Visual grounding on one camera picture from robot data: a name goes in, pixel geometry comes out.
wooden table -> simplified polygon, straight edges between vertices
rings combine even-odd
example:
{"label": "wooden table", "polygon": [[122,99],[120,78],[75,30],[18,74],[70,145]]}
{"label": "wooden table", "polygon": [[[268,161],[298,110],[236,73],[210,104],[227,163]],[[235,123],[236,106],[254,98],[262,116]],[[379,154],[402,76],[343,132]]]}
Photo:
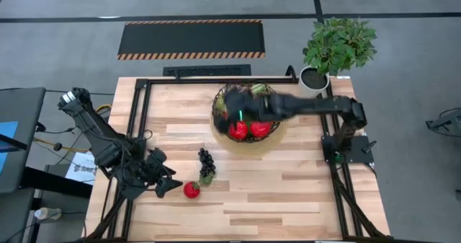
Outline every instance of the wooden table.
{"label": "wooden table", "polygon": [[[120,133],[127,130],[135,80],[118,81],[109,124]],[[331,84],[335,95],[354,97],[350,79],[331,78]],[[163,199],[154,192],[143,193],[134,201],[129,240],[340,239],[331,176],[320,143],[320,118],[300,116],[288,120],[282,142],[266,155],[232,155],[210,132],[212,99],[222,86],[153,85],[146,121],[153,138],[148,145],[166,153],[165,165],[177,171],[174,179],[198,180],[200,147],[210,151],[218,173],[211,186],[202,188],[198,199],[185,198],[182,187],[168,192]],[[294,84],[271,87],[298,95]],[[350,164],[350,169],[359,206],[382,233],[389,234],[375,176],[363,164]],[[88,232],[100,221],[107,185],[108,180],[98,172],[86,216]],[[112,185],[107,209],[114,193]],[[352,215],[344,205],[349,233],[353,234]],[[116,236],[121,233],[124,210],[122,207]]]}

red fruit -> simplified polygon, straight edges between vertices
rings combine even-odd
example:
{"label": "red fruit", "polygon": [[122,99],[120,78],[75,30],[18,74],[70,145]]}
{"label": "red fruit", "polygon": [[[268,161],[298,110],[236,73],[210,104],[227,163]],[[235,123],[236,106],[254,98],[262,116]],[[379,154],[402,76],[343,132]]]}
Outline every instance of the red fruit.
{"label": "red fruit", "polygon": [[200,194],[200,185],[196,182],[188,182],[184,186],[184,194],[188,198],[196,198]]}
{"label": "red fruit", "polygon": [[235,139],[244,139],[247,133],[248,128],[246,127],[246,123],[244,123],[243,121],[238,121],[237,127],[235,127],[233,124],[231,124],[229,127],[229,135],[231,135]]}
{"label": "red fruit", "polygon": [[254,122],[250,125],[250,131],[253,136],[262,138],[271,130],[271,123],[258,123]]}

gray floor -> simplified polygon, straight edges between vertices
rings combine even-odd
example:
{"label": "gray floor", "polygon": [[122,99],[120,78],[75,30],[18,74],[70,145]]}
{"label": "gray floor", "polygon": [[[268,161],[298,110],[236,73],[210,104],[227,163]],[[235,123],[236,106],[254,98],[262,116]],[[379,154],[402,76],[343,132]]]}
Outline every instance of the gray floor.
{"label": "gray floor", "polygon": [[[461,12],[461,0],[321,0],[324,13]],[[3,0],[0,17],[103,17],[185,14],[314,13],[312,0]],[[158,76],[164,66],[250,63],[255,75],[297,70],[312,19],[264,20],[267,56],[220,61],[117,61],[123,23],[0,24],[0,88],[37,87],[114,92],[119,76]],[[367,133],[392,235],[459,242],[461,150],[457,138],[431,133],[425,120],[459,107],[461,18],[373,19],[375,61],[346,75],[364,103]],[[94,96],[95,105],[111,96]],[[73,125],[48,93],[40,121],[50,130]],[[41,136],[73,143],[78,134]],[[80,147],[88,146],[84,139]],[[43,168],[58,157],[34,146],[28,165]],[[81,222],[46,224],[39,242],[76,239]]]}

